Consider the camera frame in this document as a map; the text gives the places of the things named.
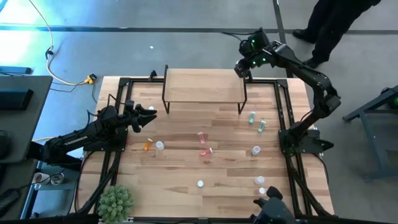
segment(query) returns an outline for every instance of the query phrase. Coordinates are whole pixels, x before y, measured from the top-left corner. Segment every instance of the wooden table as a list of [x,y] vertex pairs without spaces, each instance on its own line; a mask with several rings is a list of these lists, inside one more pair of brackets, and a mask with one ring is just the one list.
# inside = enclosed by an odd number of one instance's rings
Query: wooden table
[[[104,77],[97,110],[106,106],[109,93],[116,96],[119,78]],[[310,109],[305,86],[299,79],[287,81],[294,116],[299,119]],[[241,115],[236,113],[235,104],[207,103],[174,103],[173,112],[166,114],[161,83],[134,84],[132,99],[145,108],[154,106],[158,109],[158,117],[141,133],[129,128],[117,183],[129,188],[136,198],[137,206],[130,216],[248,218],[260,211],[252,201],[258,197],[267,198],[257,193],[260,186],[254,183],[254,178],[259,175],[266,178],[261,187],[277,187],[292,209],[285,159],[277,136],[280,128],[274,88],[265,84],[248,84],[247,88],[248,102]],[[282,91],[281,96],[285,109]],[[248,122],[251,111],[256,112],[253,125]],[[267,127],[259,134],[261,120],[267,122]],[[199,156],[203,146],[199,143],[198,132],[203,132],[213,148],[211,157]],[[158,151],[152,146],[144,151],[142,147],[147,138],[164,142],[165,149]],[[257,156],[251,155],[253,146],[262,148]],[[103,152],[95,152],[86,162],[78,192],[78,208],[98,185],[103,157]],[[302,157],[309,189],[324,208],[333,213],[322,163],[313,155]],[[197,187],[199,180],[204,181],[203,188]],[[304,211],[300,190],[298,195]]]
[[230,69],[167,69],[164,101],[169,113],[170,103],[238,104],[240,114],[246,102],[242,78]]

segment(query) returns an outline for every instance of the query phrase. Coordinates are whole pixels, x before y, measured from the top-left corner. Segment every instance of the black desk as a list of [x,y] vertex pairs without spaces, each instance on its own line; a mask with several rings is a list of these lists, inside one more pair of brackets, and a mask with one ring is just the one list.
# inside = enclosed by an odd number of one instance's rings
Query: black desk
[[[30,88],[34,91],[25,111],[0,111],[0,129],[6,130],[12,138],[11,153],[8,157],[0,159],[0,193],[32,182],[37,160],[25,157],[51,82],[50,76],[0,77],[0,89]],[[20,219],[29,189],[30,187],[24,187],[20,190],[19,199],[0,220]]]
[[51,82],[50,76],[0,77],[0,89],[30,88],[34,92],[26,110],[0,110],[0,129],[7,131],[12,145],[11,153],[0,159],[0,164],[26,158]]

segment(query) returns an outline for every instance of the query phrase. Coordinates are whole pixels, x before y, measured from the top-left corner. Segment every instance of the person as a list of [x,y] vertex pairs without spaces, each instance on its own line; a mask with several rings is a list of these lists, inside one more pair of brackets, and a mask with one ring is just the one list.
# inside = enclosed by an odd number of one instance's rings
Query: person
[[318,0],[306,29],[296,29],[293,36],[315,44],[312,58],[305,61],[311,68],[327,62],[351,24],[370,7],[381,0]]

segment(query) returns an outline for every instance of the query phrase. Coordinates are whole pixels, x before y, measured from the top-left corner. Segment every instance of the white bottle cap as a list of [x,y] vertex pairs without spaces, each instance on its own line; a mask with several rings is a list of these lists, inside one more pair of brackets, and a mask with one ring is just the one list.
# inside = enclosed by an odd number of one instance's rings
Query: white bottle cap
[[203,187],[203,181],[201,180],[198,181],[198,187]]
[[260,192],[260,194],[265,194],[266,189],[264,187],[260,187],[259,192]]
[[257,155],[261,151],[260,146],[254,146],[251,150],[251,154]]
[[155,145],[158,150],[164,149],[164,144],[161,141],[157,141]]
[[254,179],[254,183],[256,183],[256,184],[262,184],[262,183],[264,183],[264,181],[265,181],[265,179],[263,176],[258,176]]

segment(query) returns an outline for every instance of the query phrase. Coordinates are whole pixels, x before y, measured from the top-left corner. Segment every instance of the green succulent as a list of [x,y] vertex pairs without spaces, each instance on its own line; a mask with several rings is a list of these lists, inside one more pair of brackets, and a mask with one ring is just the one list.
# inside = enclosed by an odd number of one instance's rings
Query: green succulent
[[128,189],[122,185],[115,185],[101,194],[98,214],[106,224],[123,222],[133,206],[135,206],[134,198]]

